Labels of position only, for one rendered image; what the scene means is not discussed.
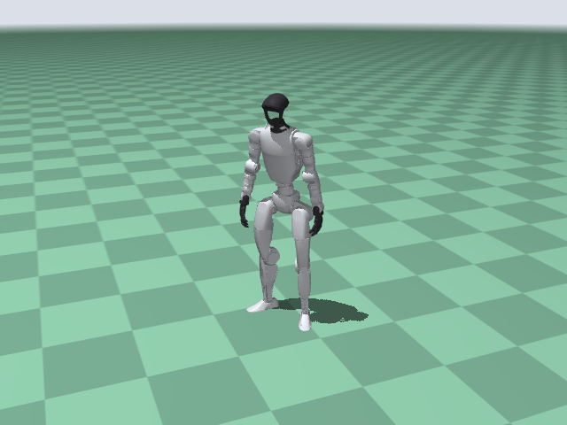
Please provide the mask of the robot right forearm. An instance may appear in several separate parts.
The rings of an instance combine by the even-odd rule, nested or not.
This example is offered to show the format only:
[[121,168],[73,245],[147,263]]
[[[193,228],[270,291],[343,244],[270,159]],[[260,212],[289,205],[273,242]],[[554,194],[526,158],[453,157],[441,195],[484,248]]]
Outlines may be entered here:
[[240,195],[241,200],[243,200],[244,195],[247,195],[249,197],[249,201],[251,200],[251,193],[252,193],[252,189],[253,189],[255,179],[256,179],[256,174],[245,171],[244,182],[243,182],[243,187],[242,187],[243,192]]

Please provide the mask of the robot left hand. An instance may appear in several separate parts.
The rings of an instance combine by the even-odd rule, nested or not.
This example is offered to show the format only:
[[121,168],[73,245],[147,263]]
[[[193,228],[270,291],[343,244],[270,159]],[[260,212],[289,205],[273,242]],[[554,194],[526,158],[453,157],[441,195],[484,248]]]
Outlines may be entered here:
[[323,210],[320,212],[319,207],[314,206],[313,215],[315,216],[315,224],[313,225],[312,229],[309,231],[309,234],[313,232],[311,236],[315,236],[322,227]]

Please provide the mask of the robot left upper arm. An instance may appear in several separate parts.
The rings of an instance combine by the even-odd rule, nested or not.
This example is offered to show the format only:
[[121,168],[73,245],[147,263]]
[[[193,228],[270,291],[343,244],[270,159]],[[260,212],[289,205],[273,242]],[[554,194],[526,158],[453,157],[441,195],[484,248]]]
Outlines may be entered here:
[[296,132],[293,135],[293,141],[295,147],[300,151],[302,162],[305,167],[305,171],[302,173],[304,182],[315,182],[314,180],[314,170],[315,170],[315,155],[313,150],[314,141],[311,135]]

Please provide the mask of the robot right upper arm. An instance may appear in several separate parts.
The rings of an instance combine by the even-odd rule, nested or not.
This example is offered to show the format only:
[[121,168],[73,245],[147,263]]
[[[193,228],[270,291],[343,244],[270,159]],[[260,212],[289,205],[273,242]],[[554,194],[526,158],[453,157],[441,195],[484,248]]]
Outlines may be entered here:
[[245,164],[245,171],[253,174],[256,174],[260,171],[259,160],[260,160],[261,148],[260,148],[259,135],[262,129],[263,127],[257,127],[254,130],[252,130],[248,135],[250,159]]

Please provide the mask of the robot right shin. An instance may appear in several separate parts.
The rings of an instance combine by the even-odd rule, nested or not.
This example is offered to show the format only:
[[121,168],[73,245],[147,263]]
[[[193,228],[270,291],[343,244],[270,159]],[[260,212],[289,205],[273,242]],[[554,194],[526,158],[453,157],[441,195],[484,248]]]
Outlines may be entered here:
[[263,293],[262,300],[265,301],[264,303],[267,303],[269,300],[269,303],[272,301],[272,291],[274,282],[276,281],[277,269],[278,266],[276,264],[268,264],[260,255],[260,280]]

